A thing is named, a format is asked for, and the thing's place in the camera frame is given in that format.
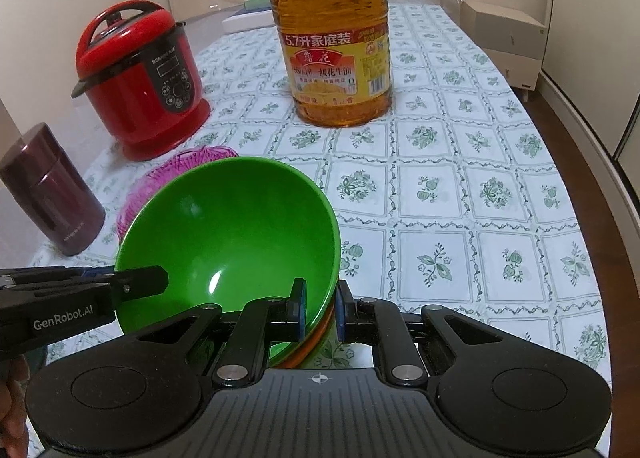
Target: barcode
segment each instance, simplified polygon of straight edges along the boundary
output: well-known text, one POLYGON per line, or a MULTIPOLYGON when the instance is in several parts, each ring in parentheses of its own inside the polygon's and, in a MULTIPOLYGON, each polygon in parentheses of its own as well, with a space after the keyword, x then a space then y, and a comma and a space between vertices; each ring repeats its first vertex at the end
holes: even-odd
POLYGON ((386 77, 385 74, 382 74, 375 79, 369 81, 369 95, 375 95, 376 93, 382 92, 386 85, 386 77))

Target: screw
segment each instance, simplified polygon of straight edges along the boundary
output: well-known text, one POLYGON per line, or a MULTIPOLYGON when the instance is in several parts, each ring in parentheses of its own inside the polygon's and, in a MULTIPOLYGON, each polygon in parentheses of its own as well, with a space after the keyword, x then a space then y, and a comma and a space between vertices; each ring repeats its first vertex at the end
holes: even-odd
POLYGON ((240 364, 226 364, 225 366, 220 366, 217 373, 218 377, 223 380, 240 380, 249 374, 247 369, 240 364))
POLYGON ((391 370, 391 374, 398 380, 416 380, 422 377, 422 370, 412 364, 401 364, 391 370))

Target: human hand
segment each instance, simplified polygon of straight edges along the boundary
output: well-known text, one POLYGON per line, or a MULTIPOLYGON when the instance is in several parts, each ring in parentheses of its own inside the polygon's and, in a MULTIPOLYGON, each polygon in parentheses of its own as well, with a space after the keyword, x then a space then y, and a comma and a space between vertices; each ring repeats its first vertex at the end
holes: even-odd
POLYGON ((0 383, 0 441, 8 458, 27 458, 27 410, 19 383, 28 378, 29 365, 24 356, 20 356, 9 364, 6 383, 0 383))

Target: maroon thermos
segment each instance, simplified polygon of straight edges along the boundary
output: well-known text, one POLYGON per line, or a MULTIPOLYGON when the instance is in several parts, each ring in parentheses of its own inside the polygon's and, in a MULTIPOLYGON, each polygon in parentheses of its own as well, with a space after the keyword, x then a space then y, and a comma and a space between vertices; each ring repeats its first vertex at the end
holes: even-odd
POLYGON ((0 180, 66 256, 85 250, 104 224, 104 208, 44 123, 9 148, 0 180))

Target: circular pad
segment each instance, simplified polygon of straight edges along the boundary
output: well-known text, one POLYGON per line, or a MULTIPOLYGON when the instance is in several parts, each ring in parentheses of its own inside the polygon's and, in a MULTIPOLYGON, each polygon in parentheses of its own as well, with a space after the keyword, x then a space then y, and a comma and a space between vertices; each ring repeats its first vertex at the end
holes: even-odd
POLYGON ((525 411, 557 406, 566 397, 564 382, 554 374, 533 368, 516 368, 494 378, 494 393, 506 405, 525 411))
POLYGON ((166 440, 193 420, 201 395, 171 345, 129 340, 46 366, 31 379, 26 403, 44 443, 111 455, 166 440))
POLYGON ((94 409, 122 408, 139 399, 145 390, 145 375, 122 366, 94 368, 79 375, 71 385, 75 399, 94 409))
POLYGON ((497 454, 559 456, 595 445, 610 413, 607 383, 569 357, 517 345, 459 349, 437 386, 442 414, 497 454))

